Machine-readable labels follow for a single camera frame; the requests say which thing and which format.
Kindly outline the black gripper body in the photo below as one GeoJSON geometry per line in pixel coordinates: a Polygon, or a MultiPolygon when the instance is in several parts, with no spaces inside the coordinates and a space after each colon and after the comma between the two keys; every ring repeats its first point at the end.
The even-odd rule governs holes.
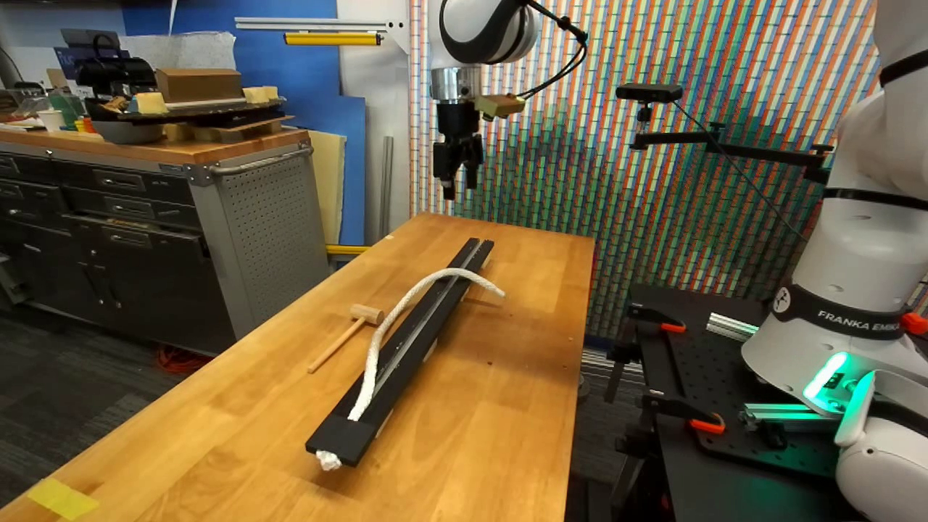
{"type": "Polygon", "coordinates": [[[478,96],[481,72],[477,66],[438,66],[429,72],[429,96],[438,111],[442,140],[432,144],[436,176],[445,183],[464,168],[481,168],[478,96]]]}

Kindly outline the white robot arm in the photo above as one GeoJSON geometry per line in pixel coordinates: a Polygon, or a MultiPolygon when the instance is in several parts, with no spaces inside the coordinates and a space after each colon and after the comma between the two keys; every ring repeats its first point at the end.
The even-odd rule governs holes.
{"type": "Polygon", "coordinates": [[[835,481],[871,522],[928,517],[928,357],[905,327],[928,276],[928,0],[874,0],[880,89],[838,127],[819,224],[741,357],[838,424],[835,481]]]}

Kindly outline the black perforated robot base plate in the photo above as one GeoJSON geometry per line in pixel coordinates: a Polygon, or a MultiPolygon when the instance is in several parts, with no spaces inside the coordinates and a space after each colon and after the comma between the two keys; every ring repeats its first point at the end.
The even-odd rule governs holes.
{"type": "Polygon", "coordinates": [[[828,424],[754,427],[749,402],[790,405],[741,357],[741,343],[709,331],[715,313],[758,324],[760,302],[671,286],[635,286],[633,302],[687,324],[686,337],[633,323],[645,382],[719,411],[729,431],[696,436],[681,417],[657,414],[658,473],[677,522],[864,522],[834,479],[828,424]]]}

